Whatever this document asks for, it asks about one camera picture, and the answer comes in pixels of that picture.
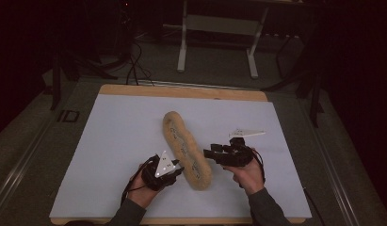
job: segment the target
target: dark floor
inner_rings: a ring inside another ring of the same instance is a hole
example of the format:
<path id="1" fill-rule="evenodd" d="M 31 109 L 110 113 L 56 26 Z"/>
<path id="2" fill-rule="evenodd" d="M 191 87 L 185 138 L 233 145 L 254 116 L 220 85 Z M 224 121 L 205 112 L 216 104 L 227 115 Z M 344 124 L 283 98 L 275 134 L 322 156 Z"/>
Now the dark floor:
<path id="1" fill-rule="evenodd" d="M 139 40 L 142 48 L 137 70 L 139 83 L 156 86 L 205 86 L 229 89 L 264 88 L 281 81 L 275 63 L 275 53 L 282 40 L 264 37 L 255 54 L 260 78 L 250 78 L 244 49 L 222 48 L 217 45 L 188 46 L 184 73 L 176 72 L 179 46 L 169 38 L 161 43 Z M 293 40 L 281 55 L 282 72 L 292 67 L 302 45 Z M 89 112 L 102 84 L 125 83 L 130 65 L 111 74 L 119 77 L 109 81 L 81 70 L 78 82 L 63 78 L 62 102 L 56 111 L 50 111 L 51 96 L 39 95 L 0 134 L 0 191 L 13 170 L 19 172 L 13 189 L 0 204 L 0 225 L 51 225 L 48 218 L 56 192 L 73 157 Z M 45 77 L 50 82 L 51 72 Z M 297 84 L 289 85 L 266 95 L 273 102 L 281 126 L 296 164 L 298 175 L 314 203 L 309 202 L 313 218 L 302 225 L 387 225 L 384 210 L 375 189 L 363 169 L 347 131 L 335 112 L 328 93 L 321 92 L 319 128 L 308 118 L 310 98 L 298 99 L 294 93 Z M 62 109 L 80 112 L 75 123 L 57 122 Z M 17 165 L 20 159 L 28 164 Z"/>

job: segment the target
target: wooden table edge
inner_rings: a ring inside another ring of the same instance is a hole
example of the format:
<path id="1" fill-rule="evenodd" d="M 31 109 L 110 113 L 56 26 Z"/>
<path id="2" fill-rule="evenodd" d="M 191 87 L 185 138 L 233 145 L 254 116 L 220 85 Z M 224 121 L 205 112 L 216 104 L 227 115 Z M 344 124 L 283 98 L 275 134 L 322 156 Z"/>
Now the wooden table edge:
<path id="1" fill-rule="evenodd" d="M 50 218 L 55 225 L 70 221 L 85 220 L 93 224 L 105 224 L 111 218 Z M 288 218 L 291 223 L 303 223 L 306 218 Z M 251 218 L 144 218 L 141 225 L 203 225 L 203 224 L 251 224 Z"/>
<path id="2" fill-rule="evenodd" d="M 198 99 L 237 100 L 266 102 L 262 91 L 240 89 L 206 89 L 181 87 L 147 87 L 128 85 L 102 85 L 99 94 L 153 97 L 181 97 Z"/>

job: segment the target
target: cable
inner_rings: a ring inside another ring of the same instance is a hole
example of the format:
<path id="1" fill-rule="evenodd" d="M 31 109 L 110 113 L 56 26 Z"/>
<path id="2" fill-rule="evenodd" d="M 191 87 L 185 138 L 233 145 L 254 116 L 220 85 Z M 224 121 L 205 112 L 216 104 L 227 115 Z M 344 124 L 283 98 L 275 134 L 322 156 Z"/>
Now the cable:
<path id="1" fill-rule="evenodd" d="M 253 155 L 255 160 L 258 162 L 258 165 L 260 165 L 260 168 L 261 168 L 261 172 L 263 174 L 263 182 L 265 183 L 266 182 L 266 173 L 264 171 L 264 161 L 263 161 L 263 157 L 254 149 L 252 149 L 254 152 L 256 152 L 257 154 Z"/>
<path id="2" fill-rule="evenodd" d="M 131 73 L 134 73 L 136 83 L 137 83 L 137 85 L 139 85 L 138 78 L 137 78 L 137 66 L 138 66 L 140 68 L 140 71 L 144 74 L 145 78 L 148 79 L 152 83 L 152 85 L 154 86 L 153 80 L 150 78 L 152 76 L 152 73 L 149 70 L 143 69 L 141 64 L 138 62 L 139 59 L 141 58 L 141 55 L 142 55 L 141 46 L 138 43 L 136 43 L 135 41 L 133 41 L 133 44 L 135 46 L 137 46 L 139 52 L 138 52 L 138 55 L 136 58 L 134 58 L 132 55 L 130 56 L 132 67 L 126 76 L 126 85 L 128 85 L 128 83 L 129 83 L 129 78 L 131 76 Z"/>
<path id="3" fill-rule="evenodd" d="M 316 207 L 313 198 L 310 196 L 310 193 L 308 193 L 307 188 L 303 187 L 302 189 L 304 190 L 304 194 L 308 197 L 308 199 L 310 200 L 311 204 L 313 205 L 314 210 L 316 211 L 316 214 L 319 216 L 319 220 L 320 220 L 321 224 L 323 226 L 325 226 L 326 225 L 325 221 L 323 220 L 322 216 L 320 215 L 320 212 L 319 212 L 318 208 Z"/>
<path id="4" fill-rule="evenodd" d="M 133 190 L 138 190 L 138 189 L 141 189 L 143 188 L 144 186 L 141 186 L 141 187 L 138 187 L 138 188 L 133 188 L 133 189 L 130 189 L 132 184 L 134 183 L 135 179 L 137 178 L 137 176 L 140 174 L 140 172 L 151 162 L 154 160 L 154 157 L 150 157 L 148 160 L 146 160 L 146 162 L 144 162 L 140 167 L 139 169 L 137 170 L 137 172 L 134 174 L 134 176 L 132 177 L 132 179 L 129 181 L 128 185 L 126 185 L 125 189 L 123 190 L 122 192 L 122 196 L 121 196 L 121 204 L 123 204 L 123 202 L 125 201 L 126 197 L 128 196 L 128 192 L 130 191 L 133 191 Z"/>

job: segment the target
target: white table leg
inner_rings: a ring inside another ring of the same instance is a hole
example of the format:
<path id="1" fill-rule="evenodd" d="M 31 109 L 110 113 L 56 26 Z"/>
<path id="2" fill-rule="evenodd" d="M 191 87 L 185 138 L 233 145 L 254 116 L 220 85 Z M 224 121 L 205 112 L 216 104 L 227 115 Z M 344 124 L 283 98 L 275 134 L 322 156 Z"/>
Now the white table leg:
<path id="1" fill-rule="evenodd" d="M 258 40 L 261 37 L 261 32 L 263 30 L 264 23 L 266 21 L 266 15 L 268 13 L 268 10 L 269 10 L 269 8 L 264 9 L 264 13 L 263 13 L 263 16 L 261 18 L 261 21 L 258 22 L 258 26 L 257 26 L 257 29 L 255 31 L 254 42 L 252 43 L 251 48 L 247 50 L 247 59 L 249 61 L 250 75 L 251 75 L 251 78 L 253 78 L 253 79 L 258 78 L 258 72 L 257 72 L 257 66 L 255 65 L 254 53 L 255 53 L 255 49 L 257 48 Z"/>
<path id="2" fill-rule="evenodd" d="M 179 51 L 178 59 L 178 73 L 183 73 L 185 71 L 185 61 L 186 61 L 186 17 L 187 17 L 187 0 L 184 1 L 184 16 L 182 18 L 182 42 L 181 49 Z"/>

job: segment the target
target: forearm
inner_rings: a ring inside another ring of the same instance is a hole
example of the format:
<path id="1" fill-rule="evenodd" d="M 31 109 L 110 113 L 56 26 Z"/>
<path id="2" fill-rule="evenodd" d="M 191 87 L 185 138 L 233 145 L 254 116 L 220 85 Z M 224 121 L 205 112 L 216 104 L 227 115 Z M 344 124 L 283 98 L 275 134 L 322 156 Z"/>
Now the forearm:
<path id="1" fill-rule="evenodd" d="M 263 226 L 291 225 L 281 207 L 269 195 L 266 188 L 249 195 L 249 204 L 253 217 Z"/>
<path id="2" fill-rule="evenodd" d="M 116 215 L 105 226 L 139 225 L 145 213 L 144 208 L 130 199 L 126 199 Z"/>

